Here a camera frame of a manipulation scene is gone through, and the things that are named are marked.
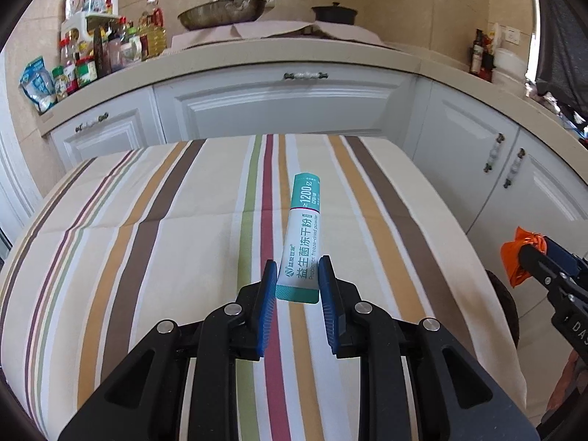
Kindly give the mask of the person's right hand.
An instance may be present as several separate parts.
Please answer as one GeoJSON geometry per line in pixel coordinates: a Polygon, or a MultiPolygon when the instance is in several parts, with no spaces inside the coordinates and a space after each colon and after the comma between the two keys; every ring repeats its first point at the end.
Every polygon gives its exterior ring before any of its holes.
{"type": "Polygon", "coordinates": [[[571,351],[562,375],[549,398],[546,410],[558,409],[574,390],[582,394],[587,388],[587,377],[587,364],[582,361],[576,351],[571,351]]]}

